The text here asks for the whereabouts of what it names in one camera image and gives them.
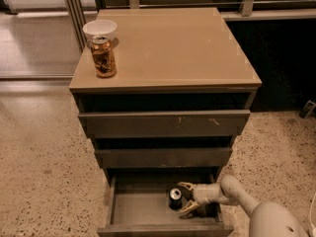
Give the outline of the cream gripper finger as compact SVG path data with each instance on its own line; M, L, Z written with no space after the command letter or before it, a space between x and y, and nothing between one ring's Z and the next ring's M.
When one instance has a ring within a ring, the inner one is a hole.
M179 210L179 213L189 213L197 208L199 208L199 204L191 199L184 207Z
M178 186L185 188L189 192L192 192L197 187L196 184L192 184L192 183L188 183L188 182L179 182Z

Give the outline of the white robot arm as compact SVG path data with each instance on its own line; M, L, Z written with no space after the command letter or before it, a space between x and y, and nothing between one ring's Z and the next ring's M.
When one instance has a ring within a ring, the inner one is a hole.
M179 182L179 186L192 194L180 213L187 214L213 202L240 205L250 219L249 237L310 237L286 207L272 201L258 201L231 175L219 183Z

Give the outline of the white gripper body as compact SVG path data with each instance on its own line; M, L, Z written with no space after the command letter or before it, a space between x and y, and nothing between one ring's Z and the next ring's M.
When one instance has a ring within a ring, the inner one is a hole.
M194 187L193 198L199 205L209 204L209 185L198 184Z

